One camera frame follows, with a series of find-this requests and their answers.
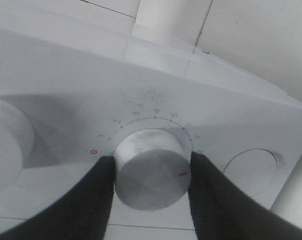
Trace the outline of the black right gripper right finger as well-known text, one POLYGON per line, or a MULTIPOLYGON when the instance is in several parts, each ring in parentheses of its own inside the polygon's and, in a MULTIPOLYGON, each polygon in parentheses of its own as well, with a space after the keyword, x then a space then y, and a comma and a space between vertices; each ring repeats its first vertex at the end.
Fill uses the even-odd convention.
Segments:
POLYGON ((302 229, 236 187, 203 154, 191 154, 190 212, 199 240, 302 240, 302 229))

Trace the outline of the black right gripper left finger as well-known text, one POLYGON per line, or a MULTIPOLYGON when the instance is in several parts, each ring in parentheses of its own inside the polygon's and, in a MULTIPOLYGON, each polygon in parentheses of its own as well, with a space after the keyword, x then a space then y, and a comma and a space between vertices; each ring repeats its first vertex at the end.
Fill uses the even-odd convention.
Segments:
POLYGON ((0 233, 0 240, 102 240, 111 212, 115 158, 102 156, 63 197, 0 233))

